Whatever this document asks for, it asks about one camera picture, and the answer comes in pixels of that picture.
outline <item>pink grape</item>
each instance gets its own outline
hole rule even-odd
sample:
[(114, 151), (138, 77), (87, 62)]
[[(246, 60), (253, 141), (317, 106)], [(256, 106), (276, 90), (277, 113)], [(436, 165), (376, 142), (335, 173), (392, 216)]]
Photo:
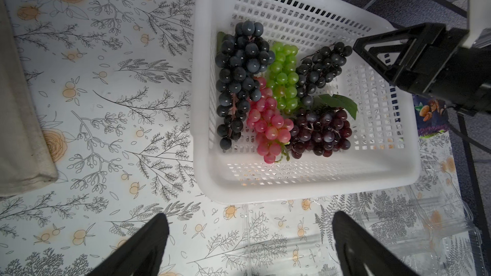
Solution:
[(278, 129), (274, 128), (273, 126), (269, 126), (266, 129), (266, 138), (268, 140), (275, 140), (278, 137)]
[(290, 139), (292, 138), (290, 132), (288, 129), (281, 128), (278, 133), (278, 141), (281, 143), (288, 143), (290, 142)]
[(257, 146), (257, 153), (260, 156), (266, 156), (270, 152), (270, 148), (267, 143), (261, 143)]
[(268, 164), (273, 164), (275, 160), (276, 160), (276, 156), (271, 153), (264, 156), (264, 162)]
[(263, 120), (258, 120), (257, 122), (254, 123), (254, 129), (256, 130), (256, 133), (265, 132), (266, 128), (267, 128), (267, 122)]
[(263, 112), (266, 109), (266, 101), (264, 99), (260, 99), (256, 102), (256, 109), (259, 112)]
[(275, 115), (271, 118), (271, 125), (273, 125), (274, 127), (276, 127), (277, 129), (283, 127), (283, 124), (284, 124), (285, 120), (283, 119), (283, 117), (281, 115)]
[(281, 146), (278, 143), (273, 143), (270, 146), (270, 154), (278, 156), (281, 153)]
[(257, 142), (257, 144), (262, 144), (262, 143), (269, 142), (269, 140), (266, 138), (266, 135), (264, 134), (264, 132), (261, 132), (261, 133), (258, 133), (256, 135), (256, 142)]
[(274, 116), (274, 111), (271, 109), (267, 109), (266, 111), (263, 112), (263, 119), (269, 123), (271, 122), (271, 118)]
[(266, 100), (266, 107), (268, 109), (274, 110), (276, 109), (277, 101), (273, 97), (270, 97)]
[(286, 130), (291, 131), (293, 129), (293, 121), (291, 119), (285, 119), (285, 123), (283, 124), (283, 127), (286, 128)]
[(259, 119), (261, 119), (261, 112), (258, 109), (253, 109), (249, 112), (249, 120), (257, 122)]

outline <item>grape bunch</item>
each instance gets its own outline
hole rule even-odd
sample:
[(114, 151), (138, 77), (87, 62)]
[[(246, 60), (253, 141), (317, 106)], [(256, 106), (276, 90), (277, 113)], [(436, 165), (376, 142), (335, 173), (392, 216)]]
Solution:
[(330, 157), (333, 151), (350, 148), (348, 138), (353, 132), (347, 121), (348, 114), (342, 108), (324, 107), (313, 111), (299, 108), (295, 116), (291, 141), (286, 145), (295, 159), (302, 157), (305, 150)]
[(296, 86), (298, 74), (295, 72), (298, 47), (275, 42), (272, 49), (275, 53), (275, 60), (266, 72), (266, 86), (273, 90), (278, 109), (284, 110), (285, 114), (290, 114), (300, 101), (297, 98)]
[(217, 114), (224, 123), (217, 127), (222, 139), (220, 148), (228, 150), (232, 140), (241, 138), (243, 122), (250, 110), (249, 100), (261, 100), (260, 83), (254, 75), (267, 70), (274, 61), (267, 41), (261, 38), (263, 25), (252, 21), (240, 22), (235, 26), (235, 36), (225, 34), (215, 57), (215, 64), (221, 68), (216, 83), (220, 105)]
[(296, 69), (298, 74), (297, 96), (305, 107), (311, 107), (314, 104), (312, 95), (317, 89), (322, 89), (326, 83), (341, 74), (341, 66), (346, 64), (346, 57), (352, 53), (351, 46), (344, 46), (343, 42), (337, 42), (332, 50), (324, 46), (302, 60), (302, 64)]

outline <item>grape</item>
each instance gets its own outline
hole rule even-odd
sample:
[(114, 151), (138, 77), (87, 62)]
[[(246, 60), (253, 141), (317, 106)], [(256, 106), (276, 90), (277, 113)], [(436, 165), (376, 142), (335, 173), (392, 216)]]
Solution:
[(241, 138), (241, 136), (242, 134), (240, 132), (232, 132), (232, 134), (230, 135), (230, 139), (237, 142)]
[(273, 127), (276, 129), (283, 127), (283, 124), (285, 124), (285, 120), (281, 115), (275, 115), (271, 118), (271, 125), (273, 125)]
[(227, 126), (229, 126), (231, 122), (232, 122), (232, 116), (230, 114), (227, 115), (227, 116), (225, 116), (225, 118), (224, 118), (224, 124), (227, 125)]
[(288, 143), (291, 138), (292, 138), (292, 135), (285, 128), (282, 128), (278, 133), (278, 141), (280, 141), (281, 143)]
[(353, 53), (353, 48), (351, 46), (346, 46), (346, 47), (344, 47), (344, 50), (341, 53), (341, 55), (343, 57), (349, 57), (349, 56), (351, 56), (352, 53)]
[(223, 92), (218, 96), (218, 101), (220, 105), (228, 107), (232, 105), (232, 96), (229, 93)]
[(348, 119), (348, 114), (344, 110), (339, 110), (338, 112), (336, 112), (335, 117), (342, 121), (345, 121)]
[(224, 54), (231, 55), (234, 53), (235, 41), (224, 40), (221, 44), (221, 51)]
[(260, 22), (254, 23), (254, 36), (260, 37), (263, 34), (264, 26)]
[(215, 64), (219, 67), (222, 68), (224, 67), (228, 62), (228, 56), (224, 53), (218, 53), (217, 56), (215, 57)]
[(339, 130), (341, 128), (343, 128), (343, 121), (341, 119), (334, 119), (332, 122), (331, 122), (331, 127), (333, 129), (336, 129), (336, 130)]
[(291, 135), (292, 137), (295, 137), (295, 136), (296, 136), (296, 135), (297, 135), (299, 132), (300, 132), (300, 128), (299, 128), (297, 125), (295, 125), (295, 126), (293, 126), (293, 128), (290, 130), (290, 135)]
[(260, 156), (266, 156), (270, 152), (270, 147), (267, 143), (261, 143), (257, 146), (257, 153)]
[(281, 146), (278, 143), (273, 143), (270, 146), (270, 154), (278, 156), (281, 153)]
[(300, 141), (307, 142), (312, 137), (312, 133), (309, 129), (304, 128), (304, 129), (300, 130), (300, 133), (298, 134), (298, 136), (300, 137)]
[(220, 148), (222, 150), (229, 150), (232, 147), (232, 141), (229, 138), (222, 138), (220, 140)]
[(330, 157), (332, 156), (332, 150), (324, 150), (324, 153), (322, 154), (324, 157)]
[(305, 95), (302, 97), (302, 103), (305, 107), (310, 107), (314, 104), (314, 98), (310, 95)]
[(242, 86), (242, 89), (247, 90), (247, 91), (255, 89), (254, 80), (252, 78), (249, 78), (249, 77), (244, 79), (241, 86)]
[(250, 100), (252, 101), (259, 101), (261, 99), (261, 90), (260, 89), (254, 89), (251, 93), (250, 93)]
[(266, 133), (265, 134), (266, 134), (266, 138), (268, 140), (275, 140), (278, 137), (278, 129), (276, 129), (273, 126), (269, 126), (266, 129)]
[(292, 150), (292, 157), (294, 157), (295, 159), (300, 159), (302, 157), (302, 154), (296, 152), (295, 150)]
[(322, 142), (322, 135), (318, 131), (313, 131), (311, 139), (313, 139), (314, 142), (316, 142), (316, 143), (320, 143), (320, 142)]
[(276, 156), (271, 153), (264, 156), (264, 162), (266, 162), (267, 164), (273, 164), (275, 160)]
[(293, 144), (293, 151), (298, 152), (298, 153), (304, 153), (305, 144), (302, 142), (296, 142), (295, 144)]
[(345, 139), (351, 137), (352, 134), (353, 131), (351, 130), (351, 128), (347, 128), (346, 126), (343, 126), (343, 129), (339, 131), (339, 135), (341, 136), (341, 138)]
[(322, 146), (314, 147), (314, 154), (316, 156), (322, 156), (324, 154), (324, 148), (322, 148)]
[(237, 23), (237, 25), (235, 25), (235, 34), (238, 36), (242, 35), (242, 25), (243, 25), (242, 22)]
[(326, 132), (324, 132), (322, 134), (322, 139), (326, 143), (331, 143), (332, 141), (334, 141), (334, 132), (332, 132), (332, 131), (326, 131)]
[(228, 108), (227, 107), (224, 107), (222, 105), (219, 105), (217, 107), (217, 114), (218, 114), (219, 117), (224, 118), (225, 115), (227, 115), (227, 113), (228, 113)]
[(228, 86), (227, 86), (227, 84), (223, 83), (222, 81), (217, 80), (217, 84), (215, 85), (215, 88), (217, 88), (217, 91), (221, 93), (221, 92), (225, 91), (228, 88)]
[(343, 42), (337, 42), (334, 44), (334, 51), (336, 53), (342, 53), (344, 51), (344, 43)]
[(234, 71), (232, 72), (232, 75), (234, 76), (234, 80), (242, 82), (246, 78), (246, 71), (242, 67), (239, 66), (239, 67), (236, 67), (236, 69), (234, 69)]
[(230, 128), (225, 125), (225, 124), (221, 124), (221, 125), (218, 125), (217, 127), (217, 134), (218, 136), (220, 137), (226, 137), (228, 135), (228, 132), (229, 132)]
[(351, 142), (348, 139), (341, 139), (339, 142), (339, 148), (342, 150), (348, 150), (351, 147)]
[(254, 130), (256, 133), (265, 132), (267, 128), (267, 122), (263, 120), (258, 120), (254, 125)]
[(242, 35), (251, 36), (255, 31), (254, 23), (252, 21), (246, 20), (242, 24)]
[(331, 49), (328, 46), (324, 46), (321, 48), (319, 53), (322, 55), (323, 58), (326, 58), (331, 54)]

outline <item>pink grape bunch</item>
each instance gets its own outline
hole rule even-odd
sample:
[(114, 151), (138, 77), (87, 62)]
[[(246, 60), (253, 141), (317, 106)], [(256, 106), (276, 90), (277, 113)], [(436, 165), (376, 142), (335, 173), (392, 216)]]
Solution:
[(266, 79), (259, 77), (257, 80), (262, 97), (257, 102), (250, 101), (246, 124), (256, 133), (257, 153), (264, 157), (264, 162), (272, 164), (281, 154), (281, 146), (290, 142), (294, 124), (291, 119), (281, 116), (271, 88), (266, 88)]

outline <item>dark grape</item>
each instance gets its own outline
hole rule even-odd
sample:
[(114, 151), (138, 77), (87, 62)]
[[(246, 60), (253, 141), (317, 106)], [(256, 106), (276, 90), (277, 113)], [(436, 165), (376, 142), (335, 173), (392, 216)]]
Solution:
[(219, 105), (217, 107), (217, 114), (218, 114), (219, 117), (224, 118), (225, 115), (227, 115), (227, 113), (228, 113), (228, 108), (227, 107), (224, 107), (222, 105)]
[(232, 147), (232, 141), (229, 138), (222, 138), (220, 140), (220, 148), (222, 150), (229, 150)]
[(218, 96), (218, 102), (222, 106), (229, 107), (232, 105), (232, 96), (227, 92), (223, 92), (220, 94), (220, 96)]
[(241, 138), (241, 133), (240, 132), (232, 132), (230, 135), (230, 139), (234, 141), (238, 141)]
[(296, 142), (295, 144), (293, 144), (293, 151), (298, 152), (298, 153), (304, 153), (305, 144), (302, 142)]
[(344, 47), (344, 50), (341, 53), (341, 55), (343, 57), (349, 57), (349, 56), (351, 56), (352, 53), (353, 53), (353, 48), (351, 46), (346, 46), (346, 47)]
[(225, 116), (225, 118), (224, 118), (224, 124), (227, 125), (227, 126), (229, 126), (231, 122), (232, 122), (232, 116), (230, 114), (227, 115), (227, 116)]
[(322, 55), (323, 58), (326, 58), (331, 54), (331, 49), (328, 46), (324, 46), (321, 48), (319, 53)]
[(231, 55), (234, 53), (235, 41), (224, 40), (221, 44), (221, 51), (224, 54)]
[(219, 53), (217, 54), (217, 56), (215, 57), (215, 64), (219, 67), (219, 68), (222, 68), (224, 67), (228, 62), (228, 56), (224, 53)]
[(233, 132), (241, 132), (243, 130), (243, 127), (244, 127), (244, 124), (239, 119), (234, 119), (230, 123), (230, 128), (232, 129)]
[(297, 125), (295, 125), (295, 126), (293, 126), (293, 128), (290, 130), (290, 135), (291, 135), (292, 137), (295, 137), (295, 136), (296, 136), (296, 135), (297, 135), (299, 132), (300, 132), (300, 128), (299, 128)]
[(228, 90), (234, 94), (237, 94), (242, 89), (240, 82), (232, 81), (228, 85)]
[(300, 133), (298, 134), (298, 136), (300, 137), (300, 141), (307, 142), (312, 137), (312, 133), (310, 132), (309, 129), (304, 128), (304, 129), (300, 130)]
[(260, 22), (254, 23), (254, 36), (260, 37), (263, 34), (264, 26)]
[(304, 104), (305, 107), (310, 107), (314, 104), (314, 98), (310, 95), (306, 95), (306, 96), (302, 97), (301, 100), (302, 100), (302, 103)]
[(344, 51), (344, 43), (343, 42), (335, 43), (333, 50), (337, 53), (342, 53)]
[(220, 80), (217, 80), (217, 84), (215, 85), (215, 88), (217, 88), (218, 92), (223, 92), (228, 88), (227, 84), (221, 82)]

